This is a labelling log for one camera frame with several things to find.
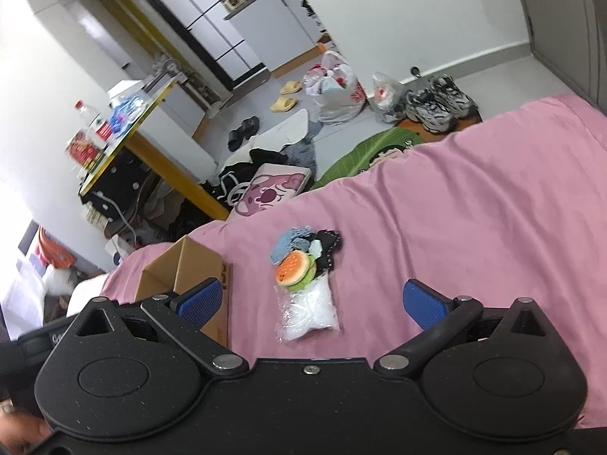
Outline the hamburger plush toy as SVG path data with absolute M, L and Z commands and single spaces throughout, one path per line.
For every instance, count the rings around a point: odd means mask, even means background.
M 315 259 L 308 253 L 295 249 L 278 265 L 275 280 L 279 287 L 298 292 L 310 284 L 317 272 Z

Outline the clear plastic bag packet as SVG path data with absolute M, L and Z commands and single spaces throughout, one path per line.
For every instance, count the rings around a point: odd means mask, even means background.
M 276 288 L 276 292 L 280 310 L 277 334 L 281 342 L 293 342 L 311 332 L 341 330 L 327 273 L 300 291 Z

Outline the black cloth toy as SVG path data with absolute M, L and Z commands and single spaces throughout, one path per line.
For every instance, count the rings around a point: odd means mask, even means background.
M 334 230 L 319 230 L 309 237 L 309 254 L 316 264 L 316 275 L 324 274 L 334 267 L 333 254 L 341 249 L 341 235 Z

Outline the blue denim cloth toy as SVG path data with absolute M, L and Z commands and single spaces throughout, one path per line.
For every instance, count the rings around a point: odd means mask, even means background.
M 277 266 L 296 249 L 305 253 L 308 252 L 311 245 L 311 235 L 312 228 L 310 226 L 293 227 L 286 230 L 275 243 L 270 253 L 270 262 Z

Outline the cardboard box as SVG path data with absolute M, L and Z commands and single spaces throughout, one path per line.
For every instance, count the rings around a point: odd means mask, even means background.
M 135 301 L 166 292 L 181 295 L 207 278 L 216 278 L 222 287 L 221 305 L 201 331 L 219 344 L 227 346 L 230 277 L 231 266 L 219 254 L 189 236 L 183 236 L 144 267 Z

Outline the black clothing pile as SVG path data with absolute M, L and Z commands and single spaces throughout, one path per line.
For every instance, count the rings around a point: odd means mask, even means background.
M 248 160 L 227 165 L 201 186 L 223 207 L 231 210 L 240 201 L 259 168 L 266 163 L 287 165 L 288 156 L 275 151 L 252 149 Z

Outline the black polka dot bag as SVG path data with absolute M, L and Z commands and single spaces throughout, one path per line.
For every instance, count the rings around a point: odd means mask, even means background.
M 89 204 L 109 221 L 120 221 L 134 207 L 137 196 L 148 177 L 149 169 L 137 156 L 124 148 L 94 182 L 91 190 L 79 194 L 83 204 Z

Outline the green leaf cartoon rug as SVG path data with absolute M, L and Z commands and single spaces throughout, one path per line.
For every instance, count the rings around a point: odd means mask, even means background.
M 310 189 L 324 187 L 341 178 L 354 177 L 414 146 L 441 141 L 450 133 L 461 132 L 482 121 L 480 113 L 474 113 L 460 119 L 448 133 L 429 133 L 422 123 L 404 119 L 391 129 L 376 133 L 357 144 L 349 153 L 335 161 Z

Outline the black slipper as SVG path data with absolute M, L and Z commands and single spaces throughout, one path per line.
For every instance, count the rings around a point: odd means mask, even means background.
M 244 140 L 249 140 L 252 136 L 255 136 L 259 131 L 259 118 L 257 116 L 251 116 L 245 119 L 241 123 L 241 133 Z
M 237 151 L 242 146 L 244 139 L 244 133 L 239 127 L 238 129 L 233 129 L 228 135 L 227 148 L 228 151 L 234 152 Z

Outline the white floor mat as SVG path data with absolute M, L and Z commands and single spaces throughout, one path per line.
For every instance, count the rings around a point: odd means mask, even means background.
M 252 136 L 243 146 L 231 154 L 222 166 L 227 168 L 239 162 L 250 162 L 250 151 L 254 149 L 280 152 L 285 146 L 303 140 L 308 133 L 309 112 L 307 109 L 302 109 L 261 135 Z

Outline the grey sneaker right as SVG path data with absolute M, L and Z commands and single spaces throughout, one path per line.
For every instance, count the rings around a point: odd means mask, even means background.
M 429 86 L 438 102 L 441 102 L 458 119 L 466 118 L 477 112 L 477 104 L 447 74 L 431 76 Z

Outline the small clear trash bag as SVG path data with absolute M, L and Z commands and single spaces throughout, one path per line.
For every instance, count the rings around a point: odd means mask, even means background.
M 405 119 L 407 87 L 384 73 L 373 74 L 373 97 L 370 106 L 380 120 L 396 123 Z

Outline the yellow slipper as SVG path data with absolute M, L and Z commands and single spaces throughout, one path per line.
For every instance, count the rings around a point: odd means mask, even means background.
M 281 96 L 278 97 L 275 103 L 270 106 L 270 111 L 273 113 L 286 113 L 291 111 L 298 105 L 298 99 L 296 97 Z
M 302 81 L 300 80 L 289 80 L 280 89 L 281 96 L 288 96 L 288 94 L 297 94 L 298 91 L 302 90 Z

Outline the white tissue box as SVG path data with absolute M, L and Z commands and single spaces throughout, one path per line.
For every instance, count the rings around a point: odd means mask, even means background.
M 130 97 L 132 94 L 141 91 L 144 85 L 145 83 L 142 80 L 120 80 L 107 91 L 108 99 L 113 104 L 121 97 Z

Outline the grey wardrobe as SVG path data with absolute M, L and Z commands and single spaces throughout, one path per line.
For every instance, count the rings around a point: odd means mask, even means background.
M 606 0 L 521 0 L 535 58 L 606 110 Z

